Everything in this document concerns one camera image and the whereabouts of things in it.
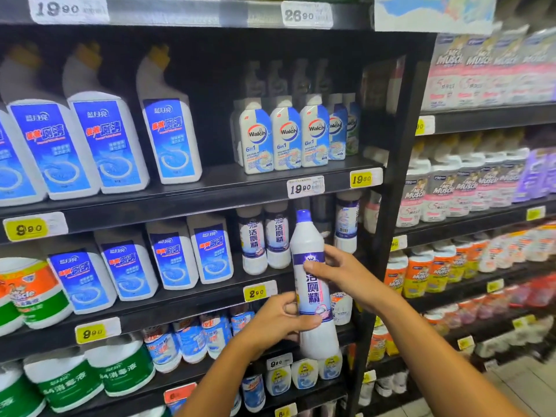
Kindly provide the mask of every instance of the green label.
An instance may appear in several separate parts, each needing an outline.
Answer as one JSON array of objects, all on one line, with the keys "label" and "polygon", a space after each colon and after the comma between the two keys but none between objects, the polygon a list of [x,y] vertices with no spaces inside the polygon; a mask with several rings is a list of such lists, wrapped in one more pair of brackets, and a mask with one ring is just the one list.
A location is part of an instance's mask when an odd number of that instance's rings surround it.
[{"label": "green label", "polygon": [[148,378],[154,366],[145,345],[119,363],[98,367],[98,373],[108,394],[117,394],[139,385]]},{"label": "green label", "polygon": [[70,302],[64,292],[60,290],[58,293],[54,294],[45,301],[41,301],[40,303],[34,305],[24,306],[22,304],[22,307],[17,309],[24,316],[25,322],[31,323],[39,322],[56,315],[64,310],[68,304],[70,304]]},{"label": "green label", "polygon": [[42,403],[43,397],[25,377],[0,392],[0,417],[27,417]]},{"label": "green label", "polygon": [[10,323],[18,317],[19,313],[11,301],[8,301],[3,306],[0,306],[0,326]]},{"label": "green label", "polygon": [[37,384],[54,411],[78,402],[100,385],[98,374],[87,360],[59,378]]}]

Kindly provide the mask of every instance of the person's left hand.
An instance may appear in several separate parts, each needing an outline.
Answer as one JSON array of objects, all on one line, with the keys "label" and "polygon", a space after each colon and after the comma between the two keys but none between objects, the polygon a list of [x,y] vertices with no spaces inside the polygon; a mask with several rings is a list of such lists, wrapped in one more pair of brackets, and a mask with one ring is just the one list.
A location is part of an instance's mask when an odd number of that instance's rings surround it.
[{"label": "person's left hand", "polygon": [[299,340],[299,331],[315,329],[322,322],[319,315],[297,315],[295,291],[270,297],[255,317],[245,325],[239,334],[234,336],[249,348],[251,361],[287,338]]}]

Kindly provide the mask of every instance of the cleaning product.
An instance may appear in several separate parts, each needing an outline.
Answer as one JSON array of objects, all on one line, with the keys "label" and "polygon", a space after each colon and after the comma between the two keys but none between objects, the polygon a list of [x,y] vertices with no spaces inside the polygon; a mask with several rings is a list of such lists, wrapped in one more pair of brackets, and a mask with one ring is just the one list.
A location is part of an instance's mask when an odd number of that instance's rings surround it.
[{"label": "cleaning product", "polygon": [[243,303],[230,308],[230,323],[232,324],[233,336],[236,336],[254,317],[255,312],[251,310],[249,303]]},{"label": "cleaning product", "polygon": [[164,289],[193,288],[199,272],[185,219],[152,221],[146,227]]},{"label": "cleaning product", "polygon": [[52,326],[73,312],[46,256],[34,241],[2,246],[0,280],[31,329]]},{"label": "cleaning product", "polygon": [[347,190],[336,194],[336,231],[334,246],[347,253],[357,249],[357,218],[361,190]]},{"label": "cleaning product", "polygon": [[291,367],[288,364],[266,373],[266,390],[272,396],[286,392],[291,385]]},{"label": "cleaning product", "polygon": [[296,110],[300,111],[306,104],[306,95],[311,93],[311,81],[307,77],[307,66],[309,60],[298,58],[294,63],[294,71],[291,76],[291,98]]},{"label": "cleaning product", "polygon": [[509,129],[502,139],[502,147],[506,153],[506,160],[500,166],[498,182],[492,196],[493,208],[506,207],[511,205],[518,183],[525,169],[525,161],[529,156],[529,148],[519,147],[520,142],[525,136],[523,127]]},{"label": "cleaning product", "polygon": [[245,173],[274,170],[272,125],[261,107],[261,98],[245,99],[245,110],[239,116],[239,123]]},{"label": "cleaning product", "polygon": [[79,347],[29,356],[23,369],[55,413],[73,410],[104,389],[102,379]]},{"label": "cleaning product", "polygon": [[359,152],[359,126],[361,124],[361,108],[355,101],[355,93],[344,93],[342,101],[347,111],[346,155],[357,155]]},{"label": "cleaning product", "polygon": [[160,182],[190,183],[201,178],[201,158],[189,98],[164,81],[169,62],[168,46],[151,48],[137,70],[137,96],[155,153]]},{"label": "cleaning product", "polygon": [[322,95],[325,104],[330,102],[328,97],[332,93],[332,79],[328,72],[328,58],[319,58],[317,60],[315,79],[312,87],[315,93],[320,93]]},{"label": "cleaning product", "polygon": [[296,361],[291,365],[291,374],[296,388],[309,389],[316,385],[319,377],[319,362],[312,359]]},{"label": "cleaning product", "polygon": [[269,97],[288,95],[288,80],[283,77],[284,63],[282,60],[272,60],[266,74],[267,94]]},{"label": "cleaning product", "polygon": [[7,287],[0,285],[0,336],[17,331],[23,323],[24,316],[19,314],[11,302]]},{"label": "cleaning product", "polygon": [[479,172],[477,196],[471,204],[471,212],[485,211],[492,205],[494,192],[497,189],[500,168],[506,160],[506,152],[499,149],[503,134],[501,130],[484,132],[478,152],[485,154],[485,164]]},{"label": "cleaning product", "polygon": [[274,169],[301,167],[301,117],[287,95],[272,99],[275,108],[270,114],[274,150]]},{"label": "cleaning product", "polygon": [[351,309],[353,308],[353,299],[343,291],[330,294],[330,305],[332,307],[332,316],[334,325],[346,325],[351,320]]},{"label": "cleaning product", "polygon": [[319,360],[319,376],[323,380],[330,380],[340,376],[342,371],[342,352],[338,352],[332,357]]},{"label": "cleaning product", "polygon": [[121,301],[150,299],[158,280],[139,228],[134,226],[94,231],[106,267]]},{"label": "cleaning product", "polygon": [[454,239],[455,258],[452,262],[450,273],[448,274],[448,283],[460,282],[467,269],[467,257],[469,251],[473,247],[473,242],[467,237],[456,237]]},{"label": "cleaning product", "polygon": [[170,325],[153,326],[142,331],[143,341],[151,355],[155,369],[161,373],[173,371],[181,362],[181,351]]},{"label": "cleaning product", "polygon": [[99,83],[101,63],[97,43],[79,44],[64,66],[64,95],[93,155],[102,193],[143,190],[149,172],[135,124],[127,103]]},{"label": "cleaning product", "polygon": [[408,266],[408,258],[402,250],[390,253],[388,264],[386,265],[384,283],[398,294],[401,294],[404,288],[405,274]]},{"label": "cleaning product", "polygon": [[442,292],[446,289],[448,276],[456,258],[456,248],[450,240],[433,243],[434,260],[429,268],[426,292]]},{"label": "cleaning product", "polygon": [[207,354],[207,337],[197,316],[172,323],[184,360],[198,363]]},{"label": "cleaning product", "polygon": [[248,61],[244,65],[244,75],[241,80],[241,93],[246,98],[266,97],[266,83],[260,78],[261,62]]},{"label": "cleaning product", "polygon": [[457,134],[451,134],[441,138],[429,138],[425,143],[424,154],[431,160],[431,171],[421,214],[421,220],[424,222],[446,219],[454,199],[457,171],[462,167],[460,156],[451,154],[458,140]]},{"label": "cleaning product", "polygon": [[240,240],[244,271],[260,275],[268,266],[265,250],[262,206],[236,208],[240,227]]},{"label": "cleaning product", "polygon": [[90,234],[44,239],[41,246],[76,315],[94,313],[114,304],[118,294]]},{"label": "cleaning product", "polygon": [[485,164],[482,152],[474,152],[480,142],[480,132],[462,134],[456,145],[456,153],[462,159],[455,180],[454,198],[448,210],[448,217],[469,214],[471,205],[476,202],[479,176]]},{"label": "cleaning product", "polygon": [[212,213],[187,217],[191,244],[203,284],[232,278],[233,262],[226,219]]},{"label": "cleaning product", "polygon": [[226,314],[218,312],[200,315],[200,320],[207,336],[208,355],[216,360],[226,344],[232,339],[230,322]]},{"label": "cleaning product", "polygon": [[42,59],[36,46],[15,45],[0,65],[0,97],[41,171],[52,200],[92,196],[101,179],[66,99],[38,86]]},{"label": "cleaning product", "polygon": [[319,167],[328,164],[330,117],[320,94],[306,96],[300,116],[303,142],[301,166]]},{"label": "cleaning product", "polygon": [[330,160],[344,160],[346,158],[346,141],[348,136],[348,109],[342,104],[342,94],[333,93],[328,97],[326,110],[330,115],[329,135]]},{"label": "cleaning product", "polygon": [[233,160],[243,167],[243,149],[240,137],[240,114],[245,109],[245,100],[233,101],[233,111],[230,114],[230,133],[232,135]]},{"label": "cleaning product", "polygon": [[45,197],[41,172],[0,102],[0,207],[40,202]]},{"label": "cleaning product", "polygon": [[255,375],[241,381],[245,407],[251,413],[258,413],[265,406],[265,386],[262,375]]},{"label": "cleaning product", "polygon": [[108,396],[128,395],[155,377],[151,356],[137,332],[91,344],[85,357],[98,372]]},{"label": "cleaning product", "polygon": [[0,365],[0,408],[3,417],[37,417],[46,400],[15,361]]},{"label": "cleaning product", "polygon": [[425,294],[434,261],[434,251],[430,246],[416,246],[407,258],[403,295],[415,299]]},{"label": "cleaning product", "polygon": [[288,201],[265,203],[265,237],[268,265],[284,269],[291,263]]},{"label": "cleaning product", "polygon": [[305,261],[324,263],[324,240],[311,222],[310,211],[297,211],[297,224],[290,247],[294,260],[295,291],[299,314],[318,314],[323,319],[317,328],[300,333],[301,353],[312,359],[325,359],[336,354],[339,344],[336,327],[332,320],[328,284],[310,273],[306,273],[303,269]]}]

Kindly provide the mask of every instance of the floor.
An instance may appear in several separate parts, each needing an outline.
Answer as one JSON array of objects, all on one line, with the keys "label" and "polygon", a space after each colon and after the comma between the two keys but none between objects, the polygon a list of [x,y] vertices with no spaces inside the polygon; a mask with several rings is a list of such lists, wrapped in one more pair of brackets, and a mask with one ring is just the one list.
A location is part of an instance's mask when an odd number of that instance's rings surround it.
[{"label": "floor", "polygon": [[[556,356],[546,364],[522,357],[485,376],[530,417],[556,416]],[[424,399],[379,417],[434,417]]]}]

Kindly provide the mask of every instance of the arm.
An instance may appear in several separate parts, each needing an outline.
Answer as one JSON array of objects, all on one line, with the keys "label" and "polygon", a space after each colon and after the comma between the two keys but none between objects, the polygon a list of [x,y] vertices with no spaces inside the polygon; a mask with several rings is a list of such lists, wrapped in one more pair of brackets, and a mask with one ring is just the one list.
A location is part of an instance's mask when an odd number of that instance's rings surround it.
[{"label": "arm", "polygon": [[229,417],[249,363],[284,337],[295,338],[288,334],[321,324],[318,315],[297,316],[294,302],[294,292],[270,297],[253,320],[226,345],[177,417]]},{"label": "arm", "polygon": [[332,246],[325,246],[325,252],[337,267],[305,262],[305,270],[335,282],[380,316],[436,417],[526,417],[356,258]]}]

